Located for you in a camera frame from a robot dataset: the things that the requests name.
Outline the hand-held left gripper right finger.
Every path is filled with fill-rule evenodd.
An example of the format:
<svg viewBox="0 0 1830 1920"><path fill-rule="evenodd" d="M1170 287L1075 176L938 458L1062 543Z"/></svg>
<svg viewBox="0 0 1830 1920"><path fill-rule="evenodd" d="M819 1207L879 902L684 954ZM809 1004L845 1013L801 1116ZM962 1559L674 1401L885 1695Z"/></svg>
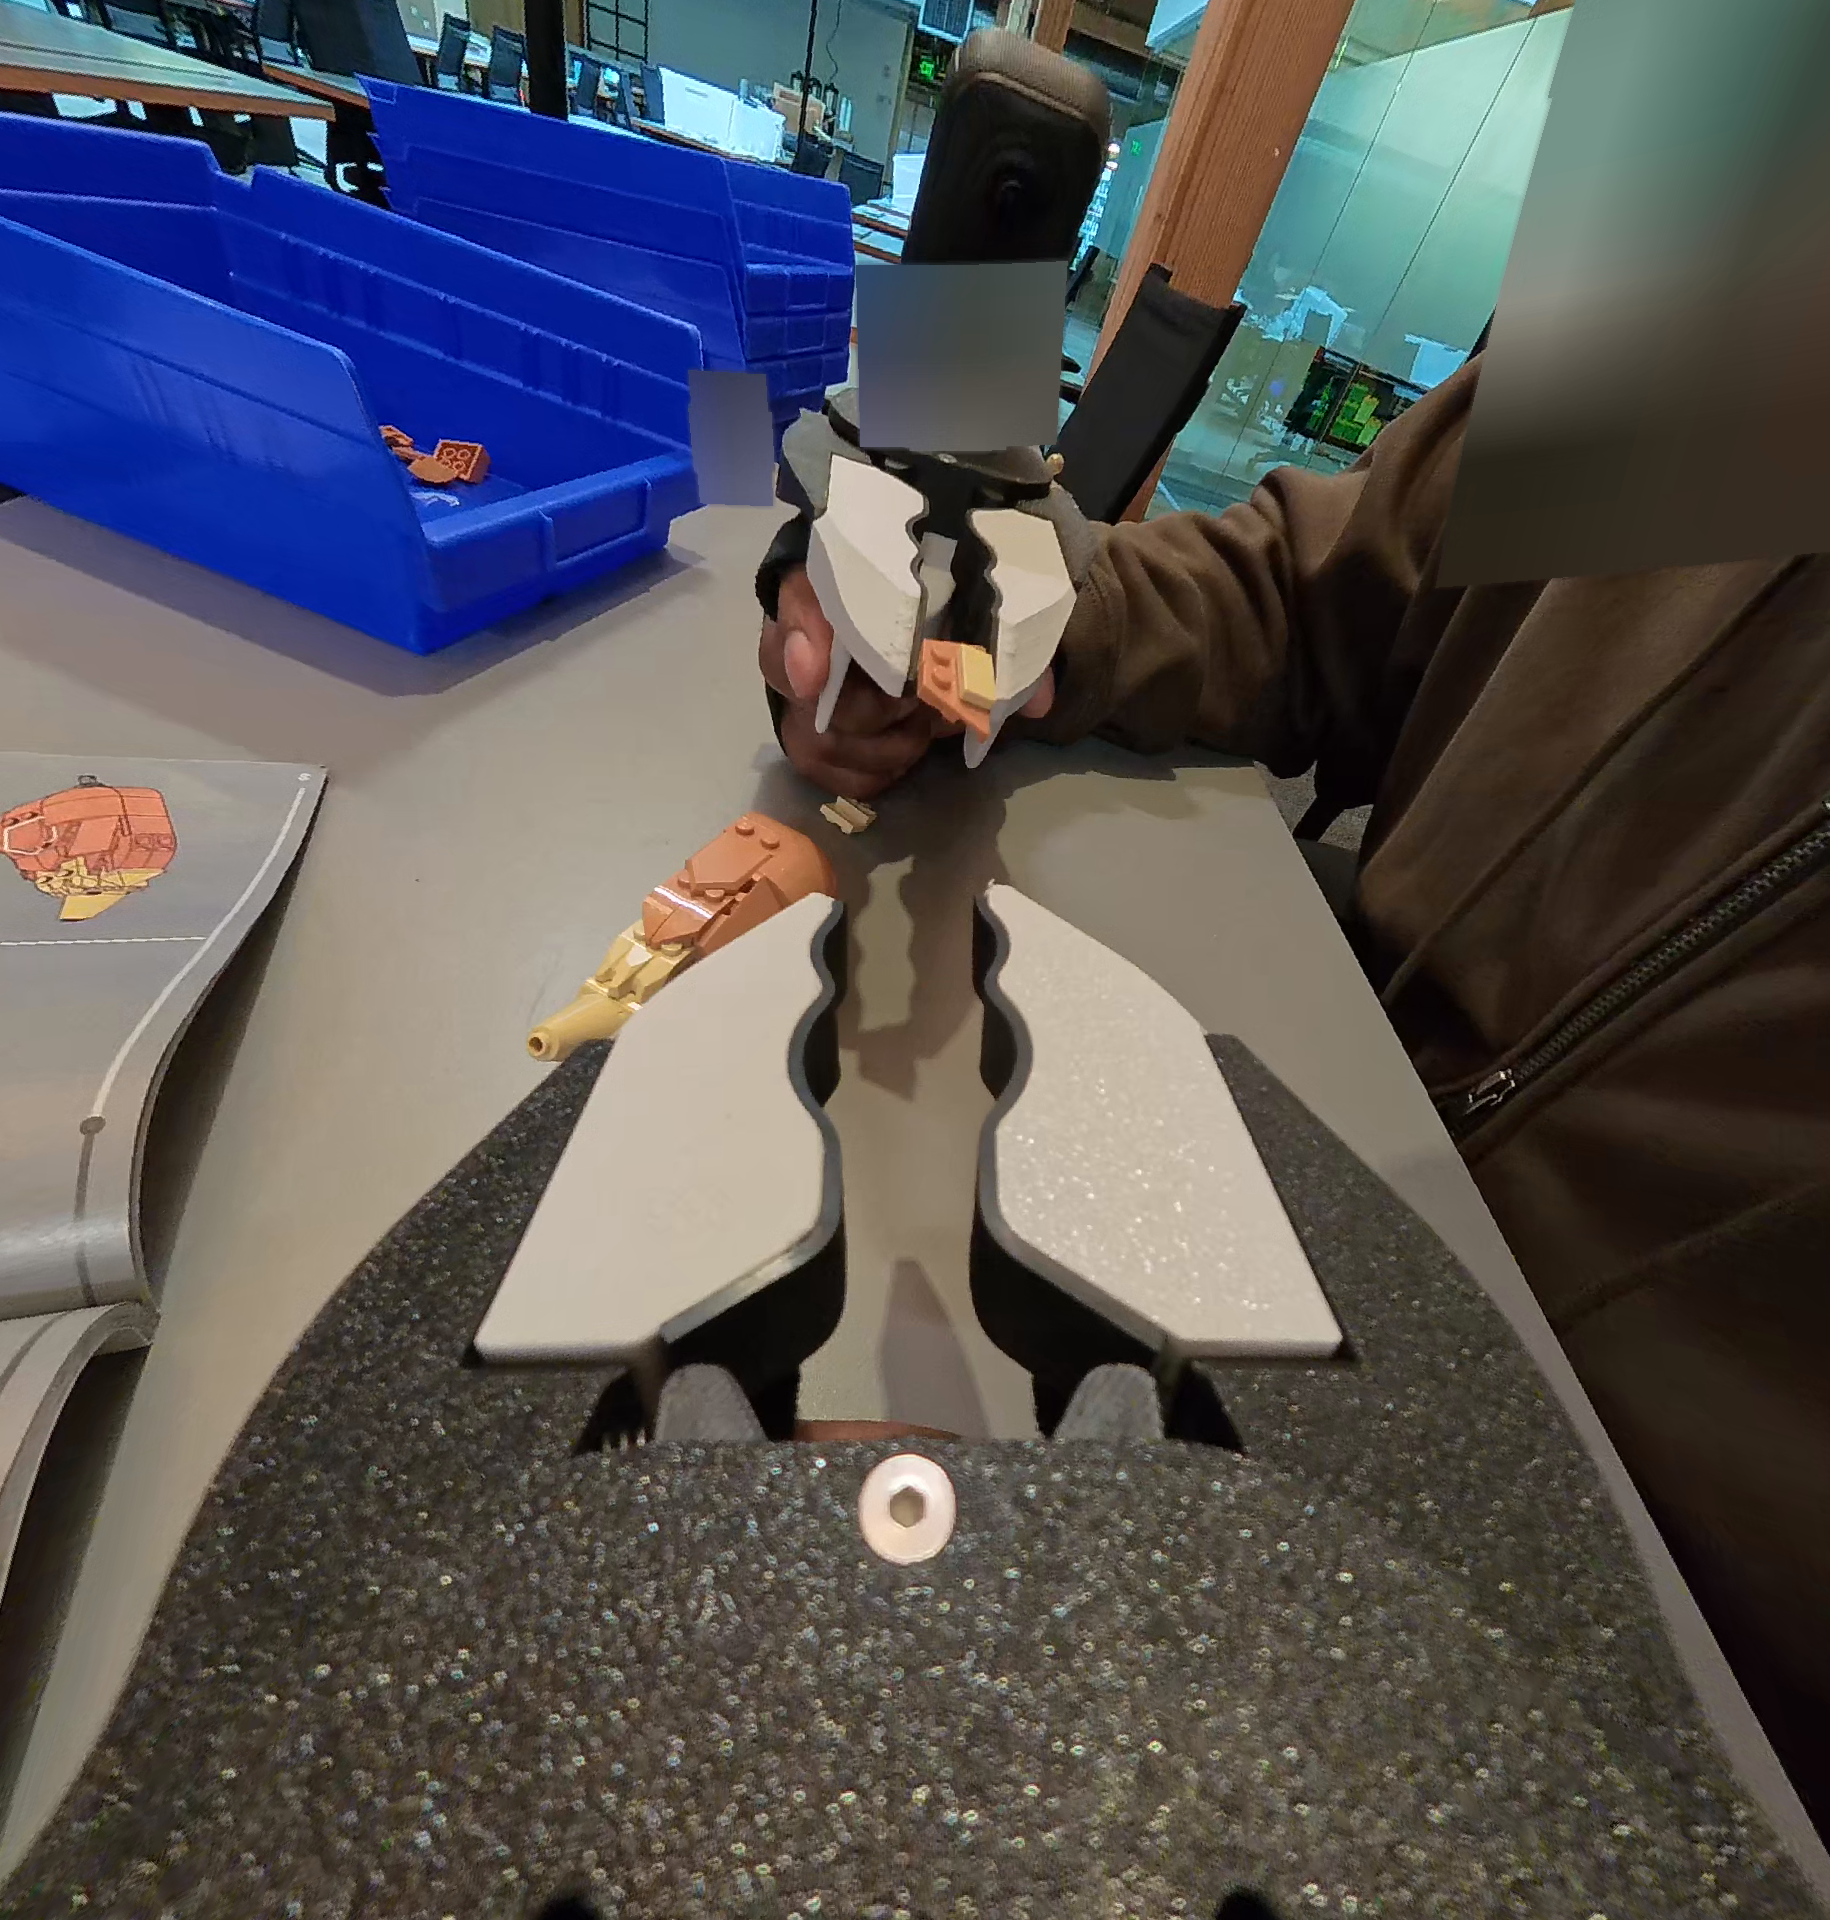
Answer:
<svg viewBox="0 0 1830 1920"><path fill-rule="evenodd" d="M975 900L975 1226L1153 1361L1327 1361L1343 1330L1201 1025L1012 885Z"/></svg>

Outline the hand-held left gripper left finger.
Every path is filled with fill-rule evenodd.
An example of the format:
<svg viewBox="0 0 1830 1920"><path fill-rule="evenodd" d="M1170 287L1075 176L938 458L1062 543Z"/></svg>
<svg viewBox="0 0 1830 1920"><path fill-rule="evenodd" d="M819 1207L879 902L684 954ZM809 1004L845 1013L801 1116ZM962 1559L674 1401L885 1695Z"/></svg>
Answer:
<svg viewBox="0 0 1830 1920"><path fill-rule="evenodd" d="M843 902L774 916L627 1021L474 1332L484 1361L801 1366L843 1307Z"/></svg>

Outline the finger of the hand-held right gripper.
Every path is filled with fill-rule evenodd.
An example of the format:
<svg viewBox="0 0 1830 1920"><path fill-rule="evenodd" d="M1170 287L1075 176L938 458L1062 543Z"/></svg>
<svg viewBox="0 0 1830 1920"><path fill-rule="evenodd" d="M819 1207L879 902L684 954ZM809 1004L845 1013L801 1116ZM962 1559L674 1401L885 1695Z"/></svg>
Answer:
<svg viewBox="0 0 1830 1920"><path fill-rule="evenodd" d="M850 670L882 694L911 693L925 628L925 517L925 496L904 477L834 457L806 552L806 581L834 633L823 698L836 698Z"/></svg>
<svg viewBox="0 0 1830 1920"><path fill-rule="evenodd" d="M992 674L989 721L1007 721L1046 683L1075 607L1057 528L1024 510L980 510L978 540L989 552Z"/></svg>

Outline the small orange tan brick piece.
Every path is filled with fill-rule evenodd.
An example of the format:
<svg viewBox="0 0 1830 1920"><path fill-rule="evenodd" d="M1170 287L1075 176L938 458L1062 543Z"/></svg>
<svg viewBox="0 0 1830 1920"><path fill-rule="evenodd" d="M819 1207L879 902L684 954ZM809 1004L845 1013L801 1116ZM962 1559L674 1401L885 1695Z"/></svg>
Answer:
<svg viewBox="0 0 1830 1920"><path fill-rule="evenodd" d="M975 736L989 734L995 661L983 646L930 638L918 659L918 698Z"/></svg>

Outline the orange and tan brick model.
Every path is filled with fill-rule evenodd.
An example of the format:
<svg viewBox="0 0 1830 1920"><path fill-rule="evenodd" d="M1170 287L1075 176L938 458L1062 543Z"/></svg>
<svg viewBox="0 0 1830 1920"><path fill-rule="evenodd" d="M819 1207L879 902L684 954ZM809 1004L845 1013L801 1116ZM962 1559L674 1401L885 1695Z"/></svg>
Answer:
<svg viewBox="0 0 1830 1920"><path fill-rule="evenodd" d="M558 1062L580 1046L614 1039L706 954L793 902L836 895L831 858L814 840L759 813L739 815L644 898L638 925L619 932L599 973L529 1034L529 1057Z"/></svg>

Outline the blue plastic bin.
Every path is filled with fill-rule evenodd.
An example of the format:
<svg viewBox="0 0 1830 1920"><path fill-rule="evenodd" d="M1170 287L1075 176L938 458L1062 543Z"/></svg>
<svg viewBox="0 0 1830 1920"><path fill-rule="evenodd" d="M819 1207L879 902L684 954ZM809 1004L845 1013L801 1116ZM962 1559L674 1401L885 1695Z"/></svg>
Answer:
<svg viewBox="0 0 1830 1920"><path fill-rule="evenodd" d="M401 652L439 652L655 552L680 457L608 466L599 421L428 350L348 356L0 219L0 483ZM433 486L379 442L476 442Z"/></svg>
<svg viewBox="0 0 1830 1920"><path fill-rule="evenodd" d="M687 461L700 337L614 293L206 144L0 112L0 219L352 356L428 350L592 415L601 458Z"/></svg>

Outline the person's right forearm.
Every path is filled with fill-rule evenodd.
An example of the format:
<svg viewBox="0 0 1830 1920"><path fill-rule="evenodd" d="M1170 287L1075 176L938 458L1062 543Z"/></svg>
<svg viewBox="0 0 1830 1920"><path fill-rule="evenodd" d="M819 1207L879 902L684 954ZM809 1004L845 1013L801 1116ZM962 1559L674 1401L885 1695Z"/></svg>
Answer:
<svg viewBox="0 0 1830 1920"><path fill-rule="evenodd" d="M1219 517L1111 528L1024 736L1377 781L1462 599L1438 573L1476 380L1469 361L1351 472L1274 469Z"/></svg>

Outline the grey desk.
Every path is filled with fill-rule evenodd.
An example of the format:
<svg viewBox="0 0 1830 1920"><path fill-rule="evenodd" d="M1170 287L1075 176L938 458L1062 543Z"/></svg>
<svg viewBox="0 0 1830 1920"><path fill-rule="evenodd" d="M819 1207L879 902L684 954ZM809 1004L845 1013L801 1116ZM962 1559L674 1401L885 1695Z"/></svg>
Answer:
<svg viewBox="0 0 1830 1920"><path fill-rule="evenodd" d="M684 517L412 659L0 504L0 748L326 770L170 1068L164 1300L0 1755L31 1917L1830 1917L1830 1863L1257 770L961 748L843 837ZM523 1037L744 813L839 874L783 1116L836 1159L819 1443L596 1439L644 1358L476 1361L622 1061ZM971 1307L989 992L1187 1009L1343 1322L1201 1361L1238 1447L1039 1436Z"/></svg>

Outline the person's right hand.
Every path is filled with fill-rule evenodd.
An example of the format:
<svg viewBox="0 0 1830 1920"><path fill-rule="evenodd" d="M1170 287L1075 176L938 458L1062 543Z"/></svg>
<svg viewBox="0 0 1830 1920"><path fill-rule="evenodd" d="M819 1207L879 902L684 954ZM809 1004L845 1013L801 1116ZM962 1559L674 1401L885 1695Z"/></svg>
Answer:
<svg viewBox="0 0 1830 1920"><path fill-rule="evenodd" d="M823 795L873 802L907 778L935 740L961 734L918 698L885 694L857 667L849 670L831 721L819 728L831 683L834 628L804 566L778 577L775 609L765 615L759 670L770 702L775 740L788 764Z"/></svg>

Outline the black fabric chair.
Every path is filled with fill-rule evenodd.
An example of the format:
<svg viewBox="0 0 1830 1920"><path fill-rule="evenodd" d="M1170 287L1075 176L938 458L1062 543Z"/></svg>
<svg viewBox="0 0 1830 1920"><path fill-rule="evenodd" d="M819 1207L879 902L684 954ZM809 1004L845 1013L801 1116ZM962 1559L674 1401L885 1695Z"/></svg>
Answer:
<svg viewBox="0 0 1830 1920"><path fill-rule="evenodd" d="M1073 396L1053 453L1059 486L1090 524L1114 527L1140 496L1245 316L1241 303L1211 305L1148 266L1135 299Z"/></svg>

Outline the nested blue plastic bins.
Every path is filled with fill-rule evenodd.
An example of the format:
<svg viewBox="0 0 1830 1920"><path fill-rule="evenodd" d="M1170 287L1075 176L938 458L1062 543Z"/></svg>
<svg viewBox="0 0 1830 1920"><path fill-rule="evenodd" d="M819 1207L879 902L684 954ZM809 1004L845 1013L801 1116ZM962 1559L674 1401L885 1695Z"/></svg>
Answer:
<svg viewBox="0 0 1830 1920"><path fill-rule="evenodd" d="M849 385L836 181L455 92L362 92L398 215L687 324L706 370L765 375L778 430Z"/></svg>

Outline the brown zip jacket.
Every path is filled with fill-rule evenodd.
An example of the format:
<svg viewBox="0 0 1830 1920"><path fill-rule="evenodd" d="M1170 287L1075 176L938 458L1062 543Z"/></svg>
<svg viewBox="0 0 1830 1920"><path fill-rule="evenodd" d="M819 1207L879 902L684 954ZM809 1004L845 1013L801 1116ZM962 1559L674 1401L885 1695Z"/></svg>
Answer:
<svg viewBox="0 0 1830 1920"><path fill-rule="evenodd" d="M1830 552L1438 587L1476 363L1311 537L1355 943L1830 1850Z"/></svg>

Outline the grey instruction booklet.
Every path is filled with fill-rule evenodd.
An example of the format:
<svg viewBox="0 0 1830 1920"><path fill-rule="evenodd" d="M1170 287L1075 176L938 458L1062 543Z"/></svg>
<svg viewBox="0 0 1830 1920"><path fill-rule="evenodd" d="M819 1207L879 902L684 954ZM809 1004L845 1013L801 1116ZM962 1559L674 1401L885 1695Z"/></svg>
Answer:
<svg viewBox="0 0 1830 1920"><path fill-rule="evenodd" d="M281 762L0 753L0 1596L76 1379L153 1341L153 1098L324 785Z"/></svg>

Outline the grey background table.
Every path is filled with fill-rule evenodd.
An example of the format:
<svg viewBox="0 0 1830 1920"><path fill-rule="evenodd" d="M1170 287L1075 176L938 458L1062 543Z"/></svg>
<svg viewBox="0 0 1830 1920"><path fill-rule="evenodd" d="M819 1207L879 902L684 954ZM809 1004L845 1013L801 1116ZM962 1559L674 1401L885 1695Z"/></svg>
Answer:
<svg viewBox="0 0 1830 1920"><path fill-rule="evenodd" d="M16 6L0 6L0 92L331 122L320 96Z"/></svg>

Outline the wooden post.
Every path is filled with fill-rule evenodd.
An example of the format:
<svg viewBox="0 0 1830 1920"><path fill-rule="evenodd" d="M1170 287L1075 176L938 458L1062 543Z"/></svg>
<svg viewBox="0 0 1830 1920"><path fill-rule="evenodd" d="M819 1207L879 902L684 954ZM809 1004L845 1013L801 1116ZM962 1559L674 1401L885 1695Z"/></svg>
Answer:
<svg viewBox="0 0 1830 1920"><path fill-rule="evenodd" d="M1130 252L1118 273L1100 365L1148 266L1226 307L1246 270L1351 2L1208 2L1181 76Z"/></svg>

